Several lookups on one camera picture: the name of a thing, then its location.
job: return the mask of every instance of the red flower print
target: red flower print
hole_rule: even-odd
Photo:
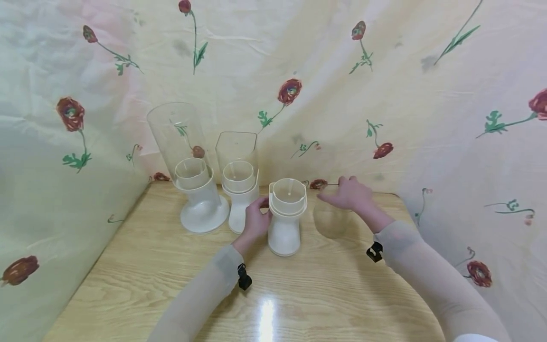
[[[161,182],[168,182],[170,181],[171,179],[167,176],[165,176],[163,173],[161,172],[156,172],[154,174],[154,180],[155,181],[161,181]]]
[[[293,103],[294,99],[300,94],[300,89],[302,89],[302,82],[299,79],[291,78],[290,80],[283,83],[279,89],[279,95],[277,99],[285,106]]]
[[[528,105],[533,112],[538,114],[539,120],[547,120],[547,89],[540,91]]]
[[[28,278],[28,276],[33,274],[39,267],[40,265],[38,265],[38,258],[35,256],[29,256],[17,260],[5,269],[2,276],[2,280],[4,281],[2,283],[2,286],[5,286],[6,284],[10,284],[13,286],[19,285],[20,283],[24,282]]]
[[[194,158],[203,158],[205,157],[205,150],[201,146],[194,146],[192,148],[192,155]]]
[[[192,10],[192,5],[190,4],[190,1],[189,0],[181,0],[179,1],[178,3],[178,9],[184,13],[184,14],[188,14],[190,13],[190,11]]]
[[[374,151],[373,159],[383,158],[393,151],[393,144],[390,142],[383,143],[376,151]]]
[[[363,20],[357,23],[353,30],[351,30],[351,39],[353,40],[361,40],[363,39],[363,36],[365,35],[366,25]]]
[[[310,189],[312,190],[321,190],[322,188],[326,187],[328,185],[328,182],[324,179],[316,179],[313,182],[310,183]]]
[[[467,271],[471,280],[475,285],[480,287],[491,287],[492,286],[492,275],[488,266],[483,264],[480,261],[471,261],[467,264]]]
[[[77,132],[84,128],[85,109],[78,101],[71,97],[63,97],[55,109],[69,132]]]
[[[97,43],[99,41],[95,32],[88,25],[84,25],[84,38],[88,43]]]

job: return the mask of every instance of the black clip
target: black clip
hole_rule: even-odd
[[[366,250],[366,255],[369,256],[375,263],[382,260],[383,246],[379,242],[374,242],[374,244]]]
[[[246,291],[253,283],[253,280],[247,275],[245,264],[241,264],[237,267],[237,274],[240,277],[237,284],[239,285],[240,289]]]

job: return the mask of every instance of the clear plastic cylinder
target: clear plastic cylinder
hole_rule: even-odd
[[[321,192],[335,194],[337,186],[326,186]],[[316,200],[313,208],[313,220],[317,231],[329,239],[339,239],[346,234],[348,226],[352,223],[351,210],[343,210],[332,205]]]
[[[147,121],[174,182],[179,178],[175,169],[185,159],[203,159],[209,165],[199,112],[193,105],[185,102],[159,105],[148,113]]]
[[[216,146],[224,188],[233,193],[251,190],[257,180],[257,134],[222,132]]]

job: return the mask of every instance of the right hand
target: right hand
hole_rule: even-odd
[[[373,191],[359,183],[356,176],[351,176],[349,179],[343,176],[340,177],[335,194],[319,193],[317,197],[334,207],[344,210],[358,211],[375,206]]]

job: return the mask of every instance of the beige sleeve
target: beige sleeve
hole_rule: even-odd
[[[473,286],[408,223],[395,221],[375,234],[386,265],[399,274],[427,303],[445,339],[478,334],[510,342],[499,317]]]
[[[243,257],[228,245],[175,297],[148,342],[191,342],[217,305],[234,289]]]

